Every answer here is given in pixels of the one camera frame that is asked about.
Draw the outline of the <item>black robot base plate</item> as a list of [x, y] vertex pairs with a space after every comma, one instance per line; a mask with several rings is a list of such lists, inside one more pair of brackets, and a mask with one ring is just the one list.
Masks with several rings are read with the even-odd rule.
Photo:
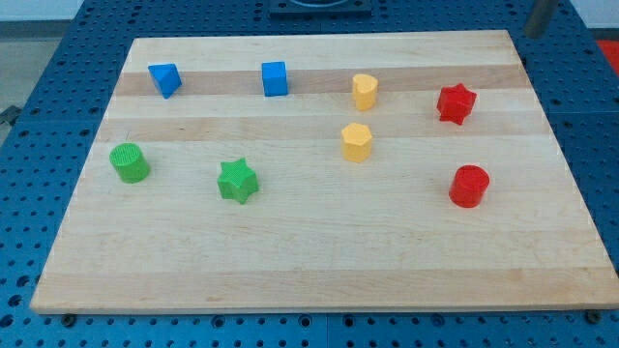
[[268, 0], [270, 17], [370, 15], [372, 0]]

